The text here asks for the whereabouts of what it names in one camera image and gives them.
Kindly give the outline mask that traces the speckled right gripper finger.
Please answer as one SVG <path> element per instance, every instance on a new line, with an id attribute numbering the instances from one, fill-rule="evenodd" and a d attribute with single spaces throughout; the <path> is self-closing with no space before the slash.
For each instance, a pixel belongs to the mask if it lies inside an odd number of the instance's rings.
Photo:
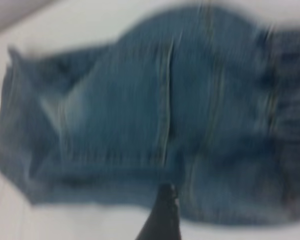
<path id="1" fill-rule="evenodd" d="M 181 240 L 178 194 L 173 185 L 158 189 L 154 206 L 136 240 Z"/>

